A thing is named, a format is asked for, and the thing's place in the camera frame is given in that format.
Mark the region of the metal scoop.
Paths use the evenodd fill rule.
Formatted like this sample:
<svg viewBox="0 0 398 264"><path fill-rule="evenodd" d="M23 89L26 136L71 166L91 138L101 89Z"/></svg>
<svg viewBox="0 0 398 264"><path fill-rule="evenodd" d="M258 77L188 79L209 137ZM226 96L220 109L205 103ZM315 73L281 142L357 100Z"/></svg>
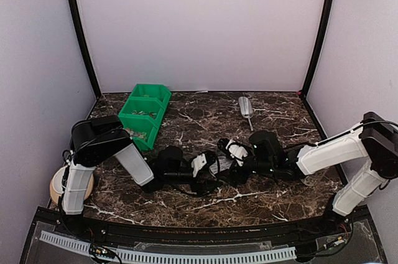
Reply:
<svg viewBox="0 0 398 264"><path fill-rule="evenodd" d="M239 108L243 118L248 120L251 131L254 131L253 125L251 123L251 118L254 114L251 102L248 97L241 96L238 98Z"/></svg>

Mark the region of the clear plastic lid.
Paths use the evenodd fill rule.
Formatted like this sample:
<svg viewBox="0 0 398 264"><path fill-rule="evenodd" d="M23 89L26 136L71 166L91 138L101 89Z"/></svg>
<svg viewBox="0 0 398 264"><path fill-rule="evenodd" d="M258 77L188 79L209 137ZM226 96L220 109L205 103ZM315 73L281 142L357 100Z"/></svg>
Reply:
<svg viewBox="0 0 398 264"><path fill-rule="evenodd" d="M215 161L210 167L209 170L213 175L218 174L219 172L225 171L230 168L232 164L232 160L227 157L220 156L218 161Z"/></svg>

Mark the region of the green three-compartment bin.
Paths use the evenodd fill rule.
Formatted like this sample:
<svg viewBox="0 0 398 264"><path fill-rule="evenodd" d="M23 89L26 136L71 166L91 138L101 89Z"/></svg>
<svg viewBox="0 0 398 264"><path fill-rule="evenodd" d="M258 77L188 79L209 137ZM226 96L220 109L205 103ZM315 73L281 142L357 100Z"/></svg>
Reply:
<svg viewBox="0 0 398 264"><path fill-rule="evenodd" d="M164 85L137 84L119 112L119 119L141 151L154 148L171 91Z"/></svg>

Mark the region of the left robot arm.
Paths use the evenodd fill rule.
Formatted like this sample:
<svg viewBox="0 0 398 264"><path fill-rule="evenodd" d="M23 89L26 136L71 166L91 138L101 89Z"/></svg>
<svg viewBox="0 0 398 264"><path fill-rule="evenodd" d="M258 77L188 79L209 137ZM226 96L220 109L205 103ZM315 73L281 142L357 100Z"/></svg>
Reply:
<svg viewBox="0 0 398 264"><path fill-rule="evenodd" d="M67 168L62 180L63 192L58 201L66 214L63 226L75 237L88 231L83 213L85 195L94 170L114 157L146 193L161 190L165 185L191 197L205 197L221 185L215 173L211 179L201 175L213 164L219 166L216 153L205 151L186 160L183 151L167 146L153 160L146 160L129 132L116 115L77 122L71 130L70 149L63 154Z"/></svg>

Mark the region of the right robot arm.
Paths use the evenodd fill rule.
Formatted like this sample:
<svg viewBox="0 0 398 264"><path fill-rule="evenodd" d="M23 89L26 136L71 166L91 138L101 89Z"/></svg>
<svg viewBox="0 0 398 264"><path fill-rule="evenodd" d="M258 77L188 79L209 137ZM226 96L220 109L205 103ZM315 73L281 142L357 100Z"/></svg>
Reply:
<svg viewBox="0 0 398 264"><path fill-rule="evenodd" d="M221 139L219 149L236 160L239 171L283 181L303 179L318 171L353 159L364 159L354 177L329 201L317 229L331 235L341 220L377 188L397 178L397 123L367 112L352 128L323 141L283 148L275 133L257 131L249 146Z"/></svg>

